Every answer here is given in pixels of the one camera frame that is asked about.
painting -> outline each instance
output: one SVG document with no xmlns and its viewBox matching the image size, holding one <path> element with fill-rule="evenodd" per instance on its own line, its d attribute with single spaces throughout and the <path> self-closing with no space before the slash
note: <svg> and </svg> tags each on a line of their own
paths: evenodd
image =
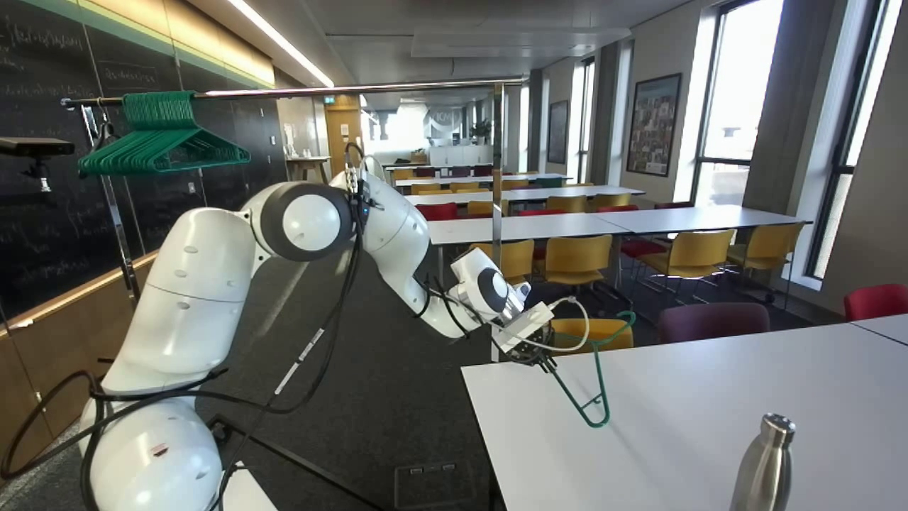
<svg viewBox="0 0 908 511">
<path fill-rule="evenodd" d="M 633 95 L 628 173 L 670 176 L 680 74 L 643 79 Z"/>
<path fill-rule="evenodd" d="M 548 108 L 548 163 L 564 165 L 567 163 L 567 118 L 570 104 L 553 104 Z"/>
</svg>

ceiling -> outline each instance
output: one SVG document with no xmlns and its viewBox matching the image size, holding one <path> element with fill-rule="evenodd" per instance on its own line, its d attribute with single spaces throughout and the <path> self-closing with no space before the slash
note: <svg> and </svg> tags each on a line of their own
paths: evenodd
<svg viewBox="0 0 908 511">
<path fill-rule="evenodd" d="M 289 79 L 320 85 L 226 0 L 188 0 Z M 335 85 L 526 77 L 683 0 L 246 0 Z"/>
</svg>

light fixture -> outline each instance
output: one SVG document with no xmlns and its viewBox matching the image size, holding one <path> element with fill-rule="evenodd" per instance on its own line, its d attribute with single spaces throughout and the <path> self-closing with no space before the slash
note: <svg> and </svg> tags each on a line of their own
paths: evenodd
<svg viewBox="0 0 908 511">
<path fill-rule="evenodd" d="M 266 23 L 246 0 L 230 0 L 257 31 L 264 31 L 283 55 L 304 65 L 320 85 L 335 89 L 335 82 L 304 55 L 299 52 L 273 23 Z"/>
</svg>

stainless steel bottle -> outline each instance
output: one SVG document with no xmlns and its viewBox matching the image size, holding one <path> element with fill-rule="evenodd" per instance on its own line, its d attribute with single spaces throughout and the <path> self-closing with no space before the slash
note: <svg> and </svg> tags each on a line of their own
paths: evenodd
<svg viewBox="0 0 908 511">
<path fill-rule="evenodd" d="M 794 423 L 782 416 L 762 416 L 761 434 L 744 453 L 733 511 L 782 511 L 792 491 Z"/>
</svg>

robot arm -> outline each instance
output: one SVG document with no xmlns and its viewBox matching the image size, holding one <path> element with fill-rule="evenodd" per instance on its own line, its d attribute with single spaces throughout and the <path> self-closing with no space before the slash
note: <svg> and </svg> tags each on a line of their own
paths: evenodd
<svg viewBox="0 0 908 511">
<path fill-rule="evenodd" d="M 152 395 L 208 379 L 225 363 L 250 281 L 266 258 L 311 261 L 355 236 L 401 302 L 446 338 L 493 325 L 509 353 L 551 319 L 548 307 L 526 312 L 526 289 L 509 288 L 479 251 L 453 261 L 449 294 L 426 294 L 415 280 L 429 251 L 426 220 L 385 182 L 362 176 L 355 194 L 283 182 L 242 213 L 198 207 L 174 224 L 103 390 L 113 399 Z M 94 409 L 86 406 L 81 423 L 94 423 Z M 221 477 L 213 434 L 188 399 L 124 416 L 94 443 L 100 510 L 208 510 Z M 230 485 L 226 497 L 243 495 L 243 505 L 270 510 L 264 495 Z"/>
</svg>

